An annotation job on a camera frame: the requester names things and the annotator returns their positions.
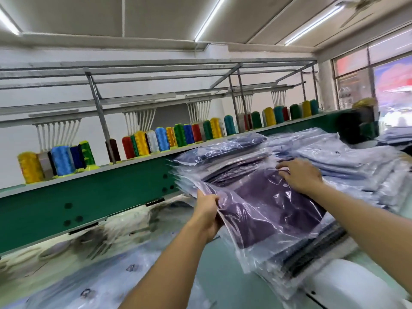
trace window pane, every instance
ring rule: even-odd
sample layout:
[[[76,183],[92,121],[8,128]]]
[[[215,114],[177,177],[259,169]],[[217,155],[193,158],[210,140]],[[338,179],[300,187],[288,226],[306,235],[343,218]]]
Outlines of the window pane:
[[[386,126],[412,126],[412,56],[373,69],[380,118]]]
[[[409,51],[412,51],[411,27],[371,43],[369,45],[370,62],[373,64]]]
[[[368,52],[366,48],[363,48],[337,59],[335,61],[335,74],[337,77],[342,76],[365,66],[368,66]]]
[[[353,103],[372,96],[367,69],[340,77],[336,79],[336,84],[340,109],[351,108]]]

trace hand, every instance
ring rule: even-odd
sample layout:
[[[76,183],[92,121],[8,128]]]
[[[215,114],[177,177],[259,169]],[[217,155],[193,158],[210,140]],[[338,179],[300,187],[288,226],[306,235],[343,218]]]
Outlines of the hand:
[[[201,232],[206,236],[207,243],[213,240],[223,225],[218,215],[216,204],[219,197],[217,195],[205,195],[201,190],[197,190],[197,202],[193,216],[189,223],[201,228]]]
[[[283,167],[288,167],[291,174],[279,171],[279,175],[299,193],[308,195],[313,189],[317,189],[319,185],[323,184],[321,172],[308,160],[296,158],[291,161],[282,161],[276,166],[276,169]]]

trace yellow thread spool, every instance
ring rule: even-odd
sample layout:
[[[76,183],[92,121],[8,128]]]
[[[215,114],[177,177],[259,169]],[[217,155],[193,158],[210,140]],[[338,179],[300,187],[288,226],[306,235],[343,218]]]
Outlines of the yellow thread spool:
[[[44,180],[42,165],[36,153],[26,151],[18,155],[17,159],[26,184]]]
[[[167,134],[167,140],[169,141],[170,147],[176,146],[176,138],[174,134],[174,130],[172,127],[167,127],[166,128],[166,134]]]
[[[275,120],[275,113],[273,112],[273,108],[265,108],[265,117],[266,117],[266,124],[267,126],[273,126],[276,124]]]
[[[302,103],[302,109],[303,109],[303,118],[312,116],[312,110],[310,109],[309,101],[304,101]]]
[[[220,129],[220,119],[212,118],[210,120],[210,125],[212,127],[213,139],[219,139],[222,137],[222,130]]]
[[[149,148],[147,147],[145,133],[143,131],[137,131],[134,134],[136,139],[137,150],[139,151],[139,156],[149,155]]]

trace person's left hand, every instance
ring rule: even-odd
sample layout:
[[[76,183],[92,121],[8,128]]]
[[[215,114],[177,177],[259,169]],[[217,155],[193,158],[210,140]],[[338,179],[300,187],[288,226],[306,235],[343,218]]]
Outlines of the person's left hand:
[[[205,195],[201,190],[197,190],[197,202],[190,222],[206,236],[207,243],[213,240],[223,225],[223,221],[218,214],[217,195]]]

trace person's right arm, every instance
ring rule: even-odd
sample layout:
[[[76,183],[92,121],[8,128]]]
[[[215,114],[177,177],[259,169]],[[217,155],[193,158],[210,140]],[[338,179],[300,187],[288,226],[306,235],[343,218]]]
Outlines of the person's right arm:
[[[296,191],[325,208],[378,265],[412,294],[412,221],[372,207],[324,184],[309,161],[281,162],[279,174]]]

